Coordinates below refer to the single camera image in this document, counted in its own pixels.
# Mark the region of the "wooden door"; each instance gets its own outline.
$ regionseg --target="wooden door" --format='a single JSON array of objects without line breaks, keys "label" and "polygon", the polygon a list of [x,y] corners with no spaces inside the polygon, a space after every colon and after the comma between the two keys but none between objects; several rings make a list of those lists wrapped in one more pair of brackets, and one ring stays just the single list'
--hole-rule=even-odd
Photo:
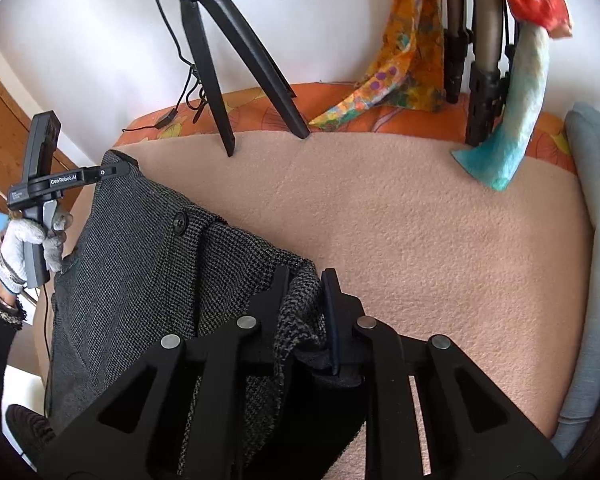
[{"label": "wooden door", "polygon": [[[24,158],[30,118],[22,111],[0,83],[0,190],[6,194],[9,186],[22,179]],[[62,152],[56,150],[52,171],[72,170],[76,166]],[[79,189],[67,191],[61,201],[65,209],[74,205]],[[0,211],[6,213],[7,206],[0,196]]]}]

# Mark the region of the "hand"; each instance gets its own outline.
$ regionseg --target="hand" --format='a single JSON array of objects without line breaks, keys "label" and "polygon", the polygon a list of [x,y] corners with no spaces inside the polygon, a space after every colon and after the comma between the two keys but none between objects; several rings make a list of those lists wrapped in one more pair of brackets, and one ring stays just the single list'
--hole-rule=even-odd
[{"label": "hand", "polygon": [[69,213],[58,211],[54,216],[53,229],[48,231],[26,218],[9,222],[0,247],[0,282],[8,292],[17,296],[26,286],[25,242],[42,245],[47,269],[53,272],[62,269],[62,246],[66,240],[64,230],[72,221]]}]

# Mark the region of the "gray cloth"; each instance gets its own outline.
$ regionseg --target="gray cloth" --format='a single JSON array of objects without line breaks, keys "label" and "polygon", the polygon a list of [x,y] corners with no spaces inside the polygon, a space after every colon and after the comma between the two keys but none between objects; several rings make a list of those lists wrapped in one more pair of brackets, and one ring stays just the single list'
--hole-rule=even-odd
[{"label": "gray cloth", "polygon": [[[135,163],[107,152],[103,164],[121,158]],[[277,377],[248,379],[246,456],[260,449],[275,423],[284,361],[295,348],[323,345],[314,264],[226,225],[135,166],[127,176],[98,184],[52,298],[47,409],[56,432],[165,334],[204,336],[243,315],[280,265],[289,267],[292,280],[274,342]]]},{"label": "gray cloth", "polygon": [[563,456],[576,444],[600,400],[600,112],[576,103],[565,124],[595,235],[580,353],[552,439]]}]

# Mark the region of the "white wall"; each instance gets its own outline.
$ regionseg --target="white wall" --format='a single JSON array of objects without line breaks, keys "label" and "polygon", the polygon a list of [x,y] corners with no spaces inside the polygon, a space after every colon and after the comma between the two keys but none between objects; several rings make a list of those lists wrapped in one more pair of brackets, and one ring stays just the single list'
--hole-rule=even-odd
[{"label": "white wall", "polygon": [[[161,1],[188,54],[178,0]],[[291,82],[362,76],[391,5],[391,0],[234,1]],[[552,43],[545,103],[558,115],[576,99],[600,108],[600,1],[568,2],[575,37]],[[222,90],[254,86],[207,18]],[[0,53],[33,100],[56,111],[63,131],[92,160],[99,160],[133,118],[173,105],[186,78],[153,0],[2,0]]]}]

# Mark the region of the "tripod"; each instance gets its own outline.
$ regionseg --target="tripod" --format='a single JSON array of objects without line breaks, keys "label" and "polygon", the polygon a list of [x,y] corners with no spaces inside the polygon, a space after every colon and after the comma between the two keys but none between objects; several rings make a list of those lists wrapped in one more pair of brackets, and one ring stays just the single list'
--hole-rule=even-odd
[{"label": "tripod", "polygon": [[291,100],[296,95],[235,4],[231,0],[180,0],[182,25],[200,82],[205,91],[205,98],[218,126],[227,155],[232,156],[234,153],[235,137],[222,100],[218,76],[206,40],[199,4],[205,7],[218,24],[222,33],[227,37],[264,93],[276,107],[289,130],[301,139],[307,138],[309,128]]}]

